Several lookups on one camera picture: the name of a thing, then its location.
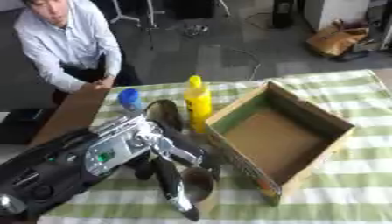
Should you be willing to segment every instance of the yellow plastic bottle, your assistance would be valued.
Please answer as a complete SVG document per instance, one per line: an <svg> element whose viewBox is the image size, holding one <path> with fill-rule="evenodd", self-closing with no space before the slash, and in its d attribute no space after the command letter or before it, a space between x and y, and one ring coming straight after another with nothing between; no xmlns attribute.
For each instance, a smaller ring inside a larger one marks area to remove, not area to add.
<svg viewBox="0 0 392 224"><path fill-rule="evenodd" d="M205 132L205 120L213 113L211 92L198 75L191 76L189 88L184 92L189 122L196 133Z"/></svg>

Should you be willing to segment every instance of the cable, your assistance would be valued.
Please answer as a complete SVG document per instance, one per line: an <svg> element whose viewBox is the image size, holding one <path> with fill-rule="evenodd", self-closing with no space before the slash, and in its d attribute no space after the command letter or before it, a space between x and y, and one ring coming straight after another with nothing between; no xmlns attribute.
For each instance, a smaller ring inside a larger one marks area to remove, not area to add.
<svg viewBox="0 0 392 224"><path fill-rule="evenodd" d="M252 21L249 21L251 18L253 18L253 17L257 16L257 15L268 15L268 16L270 16L270 15L272 15L272 12L258 12L258 13L256 13L256 14L253 14L253 15L250 15L250 16L246 17L246 18L245 18L245 22L247 22L247 23L250 24L250 25L253 25L255 28L257 28L257 29L259 29L259 30L262 30L262 31L269 31L269 32L282 32L282 31L285 31L285 30L287 30L288 28L290 28L290 27L287 27L287 28L279 28L279 29L278 29L278 28L272 27L271 24L267 24L266 27L261 27L260 25L255 24L255 23L253 23Z"/></svg>
<svg viewBox="0 0 392 224"><path fill-rule="evenodd" d="M217 48L221 48L221 49L227 49L227 50L230 50L230 51L233 51L233 52L243 53L243 54L247 54L248 56L250 56L252 58L252 60L255 63L257 63L257 65L255 65L255 67L253 68L253 72L252 72L252 74L248 78L249 81L252 81L255 78L257 70L262 65L262 62L251 52L235 49L235 48L228 47L228 46L221 46L221 45L210 45L210 47L217 47Z"/></svg>

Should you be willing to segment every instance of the tape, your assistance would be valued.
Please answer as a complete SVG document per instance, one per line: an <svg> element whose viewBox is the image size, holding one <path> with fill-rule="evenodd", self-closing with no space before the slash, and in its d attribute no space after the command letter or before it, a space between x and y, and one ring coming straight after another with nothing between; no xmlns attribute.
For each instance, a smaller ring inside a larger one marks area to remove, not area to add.
<svg viewBox="0 0 392 224"><path fill-rule="evenodd" d="M214 209L217 202L217 183L203 168L188 168L181 172L186 196L199 209L201 216Z"/></svg>

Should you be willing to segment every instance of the tripod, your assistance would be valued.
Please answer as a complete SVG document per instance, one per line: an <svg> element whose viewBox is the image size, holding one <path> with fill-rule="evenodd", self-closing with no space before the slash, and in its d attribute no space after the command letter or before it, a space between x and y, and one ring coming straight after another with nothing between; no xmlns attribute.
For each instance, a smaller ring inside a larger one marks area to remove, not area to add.
<svg viewBox="0 0 392 224"><path fill-rule="evenodd" d="M155 10L154 9L154 4L152 3L153 0L146 0L147 1L147 17L149 19L149 24L148 27L145 29L150 37L150 43L151 43L151 50L154 50L154 42L152 39L152 30L157 29L158 25L155 21L155 15L157 14L165 14L164 10ZM118 3L118 0L112 0L113 5L115 6L115 13L117 16L113 19L110 20L111 24L116 23L120 19L124 20L129 20L129 21L134 21L136 22L137 27L142 27L141 26L141 19L138 17L131 17L123 14L122 9L120 8L120 4ZM229 17L230 14L230 9L228 8L228 5L225 3L225 0L218 0L218 4L223 7L225 10L225 15Z"/></svg>

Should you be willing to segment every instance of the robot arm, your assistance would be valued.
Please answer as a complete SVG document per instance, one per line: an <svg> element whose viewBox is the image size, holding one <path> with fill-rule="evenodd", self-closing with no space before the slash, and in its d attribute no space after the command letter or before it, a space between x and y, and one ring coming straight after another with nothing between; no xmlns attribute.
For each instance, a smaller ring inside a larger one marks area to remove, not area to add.
<svg viewBox="0 0 392 224"><path fill-rule="evenodd" d="M197 221L199 212L185 195L173 159L206 168L216 179L220 166L179 132L147 121L142 113L76 130L1 164L0 216L38 217L102 181L117 167L150 154L152 160L142 159L149 176L155 173L169 202Z"/></svg>

